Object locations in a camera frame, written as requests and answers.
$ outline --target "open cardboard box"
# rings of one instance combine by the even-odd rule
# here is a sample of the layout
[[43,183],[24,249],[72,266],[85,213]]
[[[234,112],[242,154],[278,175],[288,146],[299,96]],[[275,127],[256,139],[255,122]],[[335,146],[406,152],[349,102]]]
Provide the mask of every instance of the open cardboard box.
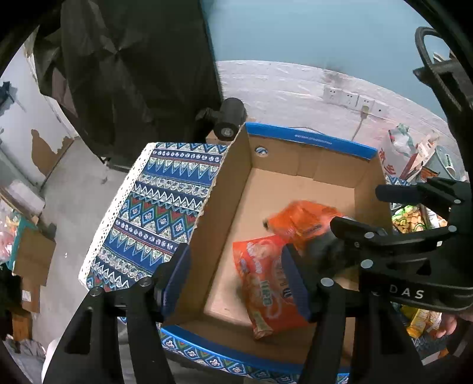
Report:
[[[384,176],[373,148],[254,123],[247,123],[246,129],[229,147],[198,217],[190,240],[191,271],[167,324],[178,324],[209,341],[259,358],[303,364],[316,325],[254,340],[241,299],[232,243],[271,235],[263,220],[293,200],[333,206],[360,222],[390,230],[389,206],[375,197],[375,187],[385,182]],[[344,288],[357,289],[357,275],[355,268],[335,280]],[[347,319],[344,356],[348,359],[353,332],[354,319]]]

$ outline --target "concrete floor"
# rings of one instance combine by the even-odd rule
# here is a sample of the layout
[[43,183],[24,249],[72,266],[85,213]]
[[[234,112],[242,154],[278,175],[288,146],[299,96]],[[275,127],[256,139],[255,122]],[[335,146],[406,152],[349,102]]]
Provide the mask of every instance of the concrete floor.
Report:
[[57,226],[56,249],[33,337],[43,346],[61,337],[87,290],[77,276],[92,237],[126,173],[108,169],[76,140],[47,180],[41,219]]

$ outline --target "white lace trim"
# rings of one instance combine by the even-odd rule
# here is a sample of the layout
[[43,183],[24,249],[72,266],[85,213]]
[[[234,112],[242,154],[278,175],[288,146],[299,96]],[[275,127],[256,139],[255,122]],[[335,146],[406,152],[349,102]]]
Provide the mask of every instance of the white lace trim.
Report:
[[131,167],[128,175],[125,177],[122,185],[118,189],[117,194],[115,195],[112,203],[107,209],[107,212],[104,215],[104,218],[100,222],[100,225],[95,232],[94,238],[90,247],[87,251],[84,263],[79,272],[79,281],[83,286],[87,288],[87,276],[90,272],[90,267],[97,256],[100,248],[102,247],[110,228],[118,217],[121,206],[125,202],[126,198],[131,192],[131,189],[135,185],[135,181],[138,179],[139,175],[143,171],[145,165],[147,164],[153,149],[157,143],[149,143],[141,152],[140,156],[136,159],[135,164]]

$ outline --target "power outlet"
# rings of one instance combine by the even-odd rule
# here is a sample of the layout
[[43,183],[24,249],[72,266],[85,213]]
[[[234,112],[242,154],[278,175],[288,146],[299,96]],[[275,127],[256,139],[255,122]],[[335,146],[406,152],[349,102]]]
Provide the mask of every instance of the power outlet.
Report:
[[347,108],[355,109],[356,103],[358,102],[358,94],[342,90],[340,93],[339,105],[343,105]]
[[375,100],[370,113],[374,116],[386,117],[388,111],[389,111],[389,105],[383,103],[382,101]]
[[371,97],[365,96],[365,95],[360,95],[358,98],[358,102],[356,103],[356,109],[358,111],[361,111],[364,106],[368,107],[368,112],[371,112],[371,109],[375,103],[375,100],[372,99]]
[[340,102],[340,95],[342,94],[342,90],[340,88],[325,86],[324,87],[324,96],[323,100],[326,103],[331,104],[338,104]]

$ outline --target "orange snack bag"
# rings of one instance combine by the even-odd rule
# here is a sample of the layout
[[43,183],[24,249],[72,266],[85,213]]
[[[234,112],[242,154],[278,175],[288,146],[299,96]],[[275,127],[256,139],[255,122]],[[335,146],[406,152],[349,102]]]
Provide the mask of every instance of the orange snack bag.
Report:
[[282,270],[285,244],[276,235],[233,243],[233,260],[255,339],[308,324],[296,308]]
[[267,219],[263,225],[303,252],[308,240],[330,231],[330,221],[335,216],[343,217],[333,207],[298,200]]

